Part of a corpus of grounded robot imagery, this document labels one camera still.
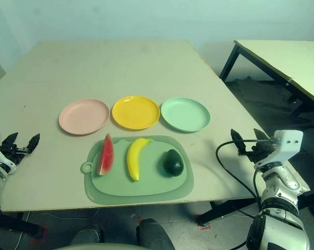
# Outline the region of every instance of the table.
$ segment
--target table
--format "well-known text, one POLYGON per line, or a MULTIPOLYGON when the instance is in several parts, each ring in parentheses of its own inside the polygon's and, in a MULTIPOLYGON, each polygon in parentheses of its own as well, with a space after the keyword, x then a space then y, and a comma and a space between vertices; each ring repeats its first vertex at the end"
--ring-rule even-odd
POLYGON ((314 111, 314 42, 235 40, 235 46, 220 74, 225 81, 239 54, 285 86, 303 103, 292 113, 314 111))
MULTIPOLYGON (((39 43, 0 80, 0 132, 19 131, 17 144, 40 133, 32 155, 18 165, 3 192, 2 211, 96 208, 84 190, 80 165, 106 133, 113 137, 168 135, 191 161, 194 188, 186 197, 156 203, 217 201, 250 197, 218 164, 214 152, 229 141, 230 129, 254 139, 261 129, 225 84, 187 41, 52 41, 39 43), (162 119, 141 131, 127 131, 110 119, 98 132, 74 136, 58 125, 70 102, 95 98, 110 107, 128 95, 143 95, 161 105, 174 96, 202 102, 211 123, 196 133, 169 129, 162 119)), ((225 165, 252 186, 253 164, 238 157, 234 145, 221 150, 225 165)), ((287 164, 302 182, 295 169, 287 164)), ((258 177, 258 188, 264 182, 258 177)))

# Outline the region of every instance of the floor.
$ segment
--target floor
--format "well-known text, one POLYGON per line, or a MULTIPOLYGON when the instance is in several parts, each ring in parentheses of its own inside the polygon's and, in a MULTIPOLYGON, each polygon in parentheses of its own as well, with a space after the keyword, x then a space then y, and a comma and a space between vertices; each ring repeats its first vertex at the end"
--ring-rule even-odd
MULTIPOLYGON (((289 118, 288 114, 299 102, 288 105, 286 100, 290 93, 281 86, 245 79, 231 82, 228 87, 268 135, 276 129, 286 129, 290 124, 314 122, 314 114, 302 115, 296 120, 289 118)), ((291 162, 314 192, 314 129, 305 131, 302 150, 291 162)), ((246 239, 252 219, 239 212, 211 221, 206 227, 198 226, 195 217, 209 209, 209 202, 199 202, 57 211, 51 214, 32 212, 29 221, 46 227, 46 237, 36 241, 23 235, 17 249, 55 249, 68 245, 75 233, 89 224, 97 224, 103 229, 106 242, 136 244, 135 228, 145 218, 159 222, 176 249, 230 249, 246 239)), ((254 215, 257 208, 253 204, 244 211, 254 215)), ((308 209, 303 209, 300 218, 314 250, 314 217, 308 209)), ((19 236, 20 233, 0 230, 1 247, 14 249, 19 236)))

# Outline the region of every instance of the yellow banana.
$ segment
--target yellow banana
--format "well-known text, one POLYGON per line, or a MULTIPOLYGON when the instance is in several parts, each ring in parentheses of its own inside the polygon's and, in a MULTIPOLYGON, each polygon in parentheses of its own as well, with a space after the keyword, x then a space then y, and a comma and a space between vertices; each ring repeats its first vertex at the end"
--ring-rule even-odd
POLYGON ((140 152, 152 139, 139 138, 133 141, 127 153, 127 165, 130 176, 134 181, 140 177, 139 158, 140 152))

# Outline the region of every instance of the pink plate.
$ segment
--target pink plate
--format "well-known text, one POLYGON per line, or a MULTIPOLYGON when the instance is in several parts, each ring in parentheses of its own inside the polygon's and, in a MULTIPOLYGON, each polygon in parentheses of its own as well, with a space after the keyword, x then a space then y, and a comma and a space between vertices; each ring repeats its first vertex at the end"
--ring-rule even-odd
POLYGON ((104 126, 110 109, 99 100, 79 100, 66 106, 59 114, 59 125, 77 135, 91 134, 104 126))

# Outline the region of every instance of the dark green avocado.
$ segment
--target dark green avocado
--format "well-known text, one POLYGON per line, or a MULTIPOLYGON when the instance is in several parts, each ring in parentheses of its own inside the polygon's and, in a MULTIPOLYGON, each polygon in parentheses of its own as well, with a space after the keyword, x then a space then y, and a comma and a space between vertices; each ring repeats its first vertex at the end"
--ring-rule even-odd
POLYGON ((180 154, 174 150, 170 149, 164 161, 165 171, 173 176, 179 176, 184 170, 184 163, 180 154))

